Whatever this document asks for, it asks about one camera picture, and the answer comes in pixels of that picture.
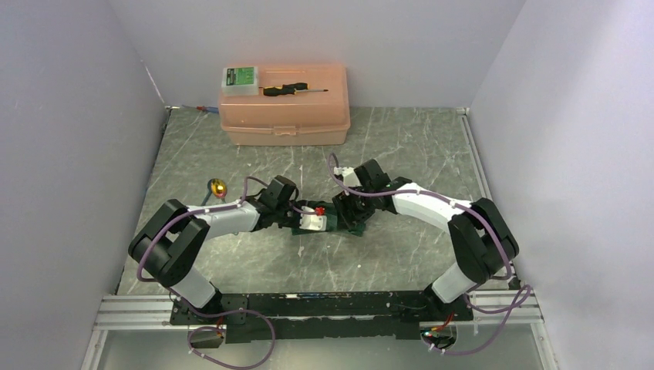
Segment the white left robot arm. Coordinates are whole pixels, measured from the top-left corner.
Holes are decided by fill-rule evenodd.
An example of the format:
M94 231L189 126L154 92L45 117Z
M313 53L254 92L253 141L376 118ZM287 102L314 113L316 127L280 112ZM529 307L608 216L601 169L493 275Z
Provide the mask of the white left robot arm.
M137 263L137 280L155 282L191 306L191 314L210 324L222 312L222 293L194 266L205 241L250 233L274 224L298 225L292 201L297 186L274 177L254 195L217 206L192 207L168 200L137 233L128 254Z

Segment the green cloth napkin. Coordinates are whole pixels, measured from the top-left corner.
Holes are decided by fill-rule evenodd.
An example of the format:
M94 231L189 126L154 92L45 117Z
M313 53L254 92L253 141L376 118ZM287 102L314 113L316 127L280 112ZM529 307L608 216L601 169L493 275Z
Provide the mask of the green cloth napkin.
M363 232L366 229L366 221L371 218L376 212L374 209L367 210L365 213L360 210L356 218L358 219L357 224L348 225L346 223L347 217L344 214L341 214L337 206L331 202L325 201L315 201L315 200L299 200L295 201L293 210L301 212L302 206L307 206L311 208L324 207L325 215L328 218L326 231L316 232L301 230L300 228L292 228L293 235L303 235L303 234L317 234L317 233L348 233L357 237L361 237Z

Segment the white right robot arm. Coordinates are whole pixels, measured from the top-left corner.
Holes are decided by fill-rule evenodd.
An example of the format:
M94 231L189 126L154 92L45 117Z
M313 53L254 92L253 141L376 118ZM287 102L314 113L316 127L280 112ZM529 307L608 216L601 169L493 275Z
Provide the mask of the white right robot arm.
M376 160L343 167L331 153L327 164L330 177L342 190L332 202L346 226L357 226L376 211L386 211L416 218L450 236L455 261L426 288L425 309L431 318L445 319L455 300L489 280L511 277L511 261L519 246L492 200L458 200L405 177L391 179Z

